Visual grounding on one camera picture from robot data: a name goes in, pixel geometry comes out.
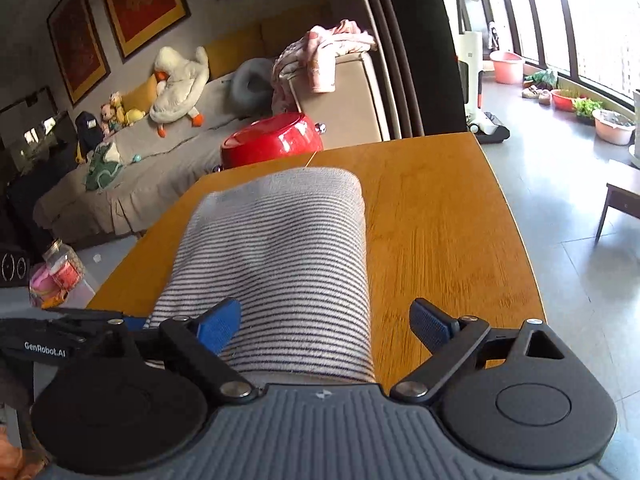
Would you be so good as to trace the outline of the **person's hand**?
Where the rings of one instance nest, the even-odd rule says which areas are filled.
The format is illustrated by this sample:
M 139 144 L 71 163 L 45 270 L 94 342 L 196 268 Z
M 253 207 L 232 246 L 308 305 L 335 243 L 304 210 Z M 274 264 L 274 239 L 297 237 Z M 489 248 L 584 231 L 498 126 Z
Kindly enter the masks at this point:
M 32 480 L 43 470 L 46 462 L 38 455 L 17 448 L 9 441 L 6 427 L 0 429 L 0 479 Z

